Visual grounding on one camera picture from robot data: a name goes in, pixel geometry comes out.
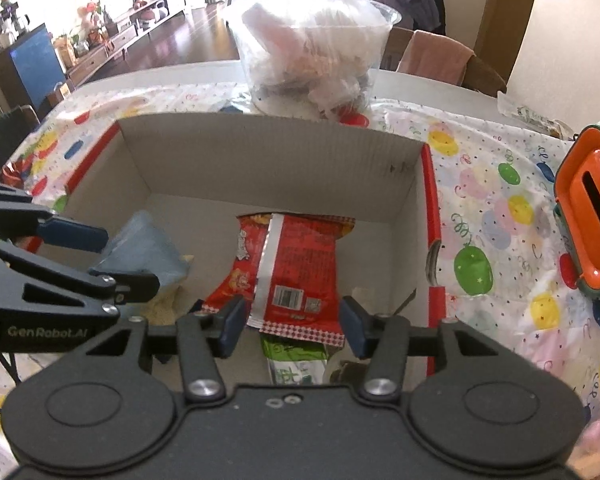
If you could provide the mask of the grey blue snack bag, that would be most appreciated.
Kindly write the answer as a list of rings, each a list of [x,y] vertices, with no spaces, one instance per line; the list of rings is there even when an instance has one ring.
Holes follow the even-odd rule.
[[[170,236],[155,224],[148,211],[140,210],[109,241],[90,272],[109,275],[150,272],[163,288],[183,281],[189,268],[190,262]]]

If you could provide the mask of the dark chair with black cloth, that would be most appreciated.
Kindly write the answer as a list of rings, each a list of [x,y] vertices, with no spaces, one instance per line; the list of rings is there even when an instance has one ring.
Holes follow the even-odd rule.
[[[0,172],[40,121],[30,105],[17,106],[0,116]]]

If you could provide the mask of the green snack packet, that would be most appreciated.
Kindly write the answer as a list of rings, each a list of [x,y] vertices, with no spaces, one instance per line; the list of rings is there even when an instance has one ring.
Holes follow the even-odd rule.
[[[273,385],[317,386],[323,383],[328,354],[322,344],[267,334],[260,336],[260,343]]]

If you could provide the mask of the red snack bag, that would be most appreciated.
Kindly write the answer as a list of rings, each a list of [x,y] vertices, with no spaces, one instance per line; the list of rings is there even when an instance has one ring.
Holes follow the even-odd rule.
[[[336,248],[355,220],[282,212],[237,220],[232,268],[202,308],[218,312],[240,295],[249,306],[247,324],[259,332],[341,347]]]

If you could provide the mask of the red white cardboard box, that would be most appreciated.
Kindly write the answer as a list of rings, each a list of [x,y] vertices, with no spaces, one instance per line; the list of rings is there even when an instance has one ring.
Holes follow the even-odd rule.
[[[70,171],[68,217],[118,232],[150,213],[193,267],[178,304],[209,295],[232,266],[241,214],[351,217],[338,289],[367,310],[429,322],[429,239],[438,218],[429,148],[334,122],[188,113],[124,118]]]

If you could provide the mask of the blue front dark cabinet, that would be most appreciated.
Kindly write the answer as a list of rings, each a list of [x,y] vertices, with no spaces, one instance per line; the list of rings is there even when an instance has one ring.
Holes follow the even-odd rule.
[[[44,23],[0,51],[0,88],[10,108],[30,105],[44,118],[52,110],[47,96],[66,81]]]

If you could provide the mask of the long wooden tv console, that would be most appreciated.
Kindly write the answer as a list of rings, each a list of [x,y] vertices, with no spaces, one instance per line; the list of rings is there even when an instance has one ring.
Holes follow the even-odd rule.
[[[76,87],[86,84],[102,66],[119,56],[126,58],[133,44],[184,11],[185,0],[147,0],[142,6],[132,8],[121,20],[105,26],[104,40],[76,58],[76,65],[67,70],[68,79]]]

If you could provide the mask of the orange green tissue holder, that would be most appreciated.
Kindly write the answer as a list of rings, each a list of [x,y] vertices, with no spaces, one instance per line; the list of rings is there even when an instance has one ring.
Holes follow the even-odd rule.
[[[600,298],[600,126],[583,129],[554,181],[554,217],[567,239],[580,291]]]

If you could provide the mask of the chair with pink cloth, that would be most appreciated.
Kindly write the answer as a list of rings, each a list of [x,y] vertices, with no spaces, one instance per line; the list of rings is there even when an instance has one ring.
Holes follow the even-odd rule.
[[[471,48],[422,30],[393,27],[380,68],[452,84],[492,98],[507,90],[500,74]]]

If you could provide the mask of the clear bin with bags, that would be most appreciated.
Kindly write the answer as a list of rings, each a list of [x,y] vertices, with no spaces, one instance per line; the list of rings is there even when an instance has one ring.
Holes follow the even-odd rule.
[[[399,11],[374,0],[244,0],[227,11],[252,104],[267,115],[364,112]]]

